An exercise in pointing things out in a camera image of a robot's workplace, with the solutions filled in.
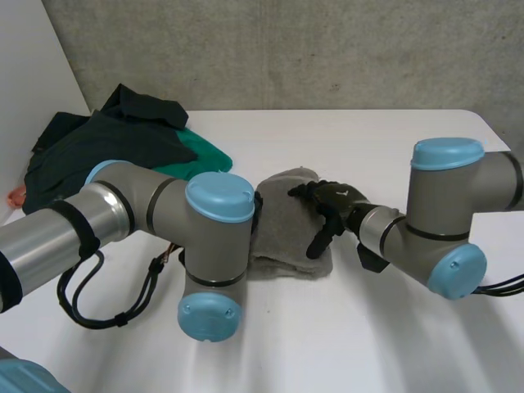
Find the white table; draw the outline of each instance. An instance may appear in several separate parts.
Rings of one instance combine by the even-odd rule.
[[[507,150],[467,111],[205,111],[192,112],[190,125],[254,185],[303,165],[402,210],[417,140],[471,137],[488,151]],[[520,213],[476,216],[472,241],[488,257],[488,281],[524,271],[523,227]],[[81,310],[109,318],[127,309],[165,246],[136,233],[105,247],[106,266]],[[350,235],[332,249],[329,278],[250,282],[242,328],[219,344],[193,341],[178,327],[184,280],[172,258],[149,309],[127,327],[77,327],[57,303],[55,280],[0,316],[0,345],[75,393],[522,391],[524,296],[451,302],[393,267],[362,270]]]

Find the white wall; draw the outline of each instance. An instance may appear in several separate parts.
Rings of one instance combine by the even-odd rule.
[[[89,113],[42,3],[0,1],[0,223],[11,213],[6,195],[57,111]]]

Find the gray cloth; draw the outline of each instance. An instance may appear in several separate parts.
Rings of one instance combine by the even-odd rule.
[[[299,198],[287,195],[290,189],[310,181],[318,181],[313,170],[296,168],[275,174],[256,188],[264,205],[251,238],[248,279],[315,279],[332,271],[329,249],[317,260],[305,256],[314,235],[322,228],[324,218]]]

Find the black cable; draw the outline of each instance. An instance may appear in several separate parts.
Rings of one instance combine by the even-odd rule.
[[[78,270],[79,266],[84,261],[81,260],[73,268],[67,270],[65,273],[61,275],[56,286],[56,295],[58,297],[60,306],[62,307],[62,309],[64,309],[65,313],[69,315],[71,319],[73,319],[73,321],[75,321],[78,325],[84,328],[92,330],[102,330],[112,328],[114,326],[122,327],[126,325],[131,319],[139,316],[149,305],[153,296],[153,292],[156,289],[158,275],[162,272],[164,265],[167,263],[169,259],[169,254],[177,250],[179,247],[180,246],[177,246],[175,244],[170,244],[165,252],[151,260],[146,279],[144,280],[142,289],[140,290],[140,294],[138,295],[137,300],[134,302],[130,309],[123,313],[117,314],[114,318],[101,320],[85,318],[79,312],[78,308],[80,293],[89,283],[89,281],[94,277],[94,275],[97,274],[98,271],[100,271],[100,269],[104,265],[105,257],[101,251],[95,252],[95,255],[98,257],[98,262],[76,288],[75,293],[73,294],[72,304],[69,302],[69,299],[67,298],[66,289],[71,279],[75,275],[75,272]]]
[[[478,287],[473,293],[495,297],[513,296],[524,292],[524,274],[497,284]]]

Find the concrete wall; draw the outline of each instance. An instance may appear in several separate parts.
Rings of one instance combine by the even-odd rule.
[[[91,107],[463,108],[524,152],[522,0],[43,3]]]

